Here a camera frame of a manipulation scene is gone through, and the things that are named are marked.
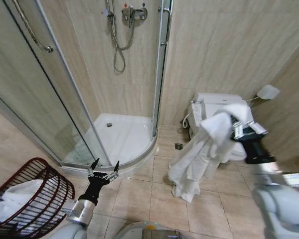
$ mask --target shower door handle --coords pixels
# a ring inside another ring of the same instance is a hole
[[[165,42],[161,42],[161,46],[165,46],[167,44],[167,42],[169,41],[169,35],[170,35],[170,26],[171,26],[171,11],[169,10],[169,8],[163,8],[163,12],[166,11],[168,13],[168,29],[167,29],[167,33],[166,33],[166,40]]]
[[[33,41],[35,42],[35,44],[42,50],[48,53],[53,52],[53,48],[51,46],[47,46],[47,45],[43,45],[38,38],[36,37],[34,31],[31,28],[31,25],[29,23],[29,20],[27,19],[27,17],[24,14],[24,11],[22,9],[22,7],[20,6],[20,3],[18,0],[12,0],[17,12],[19,13],[22,21],[24,22],[24,25],[26,27],[26,29],[28,30],[30,36],[32,37]]]

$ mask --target toilet seat control panel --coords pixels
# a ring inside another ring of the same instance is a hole
[[[201,119],[201,103],[191,103],[191,110],[195,120],[195,126],[199,127]]]

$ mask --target laundry basket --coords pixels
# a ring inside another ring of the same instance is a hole
[[[8,188],[33,179],[43,182],[18,212],[0,222],[0,239],[40,238],[64,219],[60,209],[66,199],[74,199],[73,184],[42,158],[29,160],[0,187],[0,201]]]

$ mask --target shower enclosure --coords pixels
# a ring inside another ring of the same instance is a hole
[[[63,167],[129,168],[155,149],[171,0],[115,2],[117,41],[103,0],[0,1],[0,111]],[[122,68],[123,61],[117,57]]]

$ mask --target shower hose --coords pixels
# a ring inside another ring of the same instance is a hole
[[[114,46],[115,46],[115,51],[114,51],[114,58],[113,58],[113,66],[114,66],[114,69],[118,72],[123,72],[125,70],[125,66],[126,66],[126,63],[125,63],[125,57],[123,55],[123,52],[124,50],[128,49],[131,44],[132,44],[132,41],[133,41],[133,35],[134,35],[134,14],[131,16],[131,37],[127,43],[127,45],[125,47],[120,47],[119,45],[119,41],[118,41],[118,38],[117,38],[117,25],[116,25],[116,16],[115,16],[115,7],[114,7],[114,1],[112,0],[112,7],[113,7],[113,15],[110,17],[110,23],[111,23],[111,37],[112,37],[112,41],[114,43]],[[122,69],[119,69],[117,67],[117,64],[116,64],[116,61],[117,61],[117,53],[119,53],[119,55],[121,56],[121,59],[123,61],[123,67]]]

